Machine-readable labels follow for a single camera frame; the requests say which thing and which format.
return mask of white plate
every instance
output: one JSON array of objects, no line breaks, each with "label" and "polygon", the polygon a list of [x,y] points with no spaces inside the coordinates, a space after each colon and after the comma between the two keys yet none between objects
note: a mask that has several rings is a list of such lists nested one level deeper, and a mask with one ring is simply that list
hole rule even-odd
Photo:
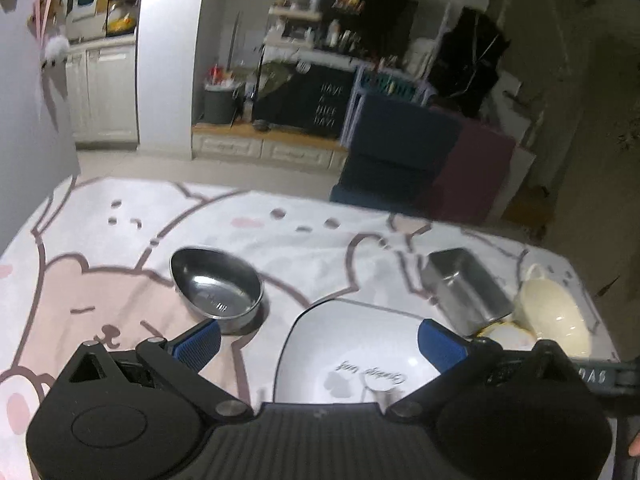
[{"label": "white plate", "polygon": [[386,409],[439,375],[418,349],[421,322],[348,300],[307,310],[282,350],[274,402],[378,402]]}]

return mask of silver screw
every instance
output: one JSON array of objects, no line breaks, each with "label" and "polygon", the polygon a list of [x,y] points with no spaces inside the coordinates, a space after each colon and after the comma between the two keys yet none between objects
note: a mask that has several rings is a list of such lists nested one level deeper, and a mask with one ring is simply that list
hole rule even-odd
[{"label": "silver screw", "polygon": [[222,416],[238,416],[247,410],[247,405],[240,400],[223,400],[216,406],[216,411]]},{"label": "silver screw", "polygon": [[402,418],[412,418],[422,413],[422,406],[413,400],[408,400],[393,405],[391,411]]}]

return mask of bear nose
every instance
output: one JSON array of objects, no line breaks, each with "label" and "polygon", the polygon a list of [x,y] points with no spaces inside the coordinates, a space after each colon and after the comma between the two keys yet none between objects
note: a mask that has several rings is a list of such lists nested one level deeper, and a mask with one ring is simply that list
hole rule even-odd
[{"label": "bear nose", "polygon": [[120,330],[118,329],[118,327],[113,325],[103,325],[102,333],[104,334],[104,337],[95,335],[94,341],[106,345],[110,350],[115,350],[116,348],[120,347],[120,343],[114,343],[113,341],[118,336],[120,336]]}]

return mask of hand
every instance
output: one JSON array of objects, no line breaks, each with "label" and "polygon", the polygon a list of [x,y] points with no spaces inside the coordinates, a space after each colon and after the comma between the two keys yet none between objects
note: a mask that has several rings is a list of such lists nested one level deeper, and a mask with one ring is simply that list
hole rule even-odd
[{"label": "hand", "polygon": [[636,436],[636,439],[629,446],[629,455],[640,456],[640,434]]}]

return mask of blue gripper pad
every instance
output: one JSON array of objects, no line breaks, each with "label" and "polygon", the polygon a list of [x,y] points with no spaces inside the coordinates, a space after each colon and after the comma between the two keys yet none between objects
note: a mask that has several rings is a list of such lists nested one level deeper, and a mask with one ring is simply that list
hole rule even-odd
[{"label": "blue gripper pad", "polygon": [[468,355],[467,341],[433,319],[425,319],[418,327],[418,348],[441,374]]},{"label": "blue gripper pad", "polygon": [[220,351],[222,334],[215,319],[204,321],[172,342],[172,356],[199,372]]}]

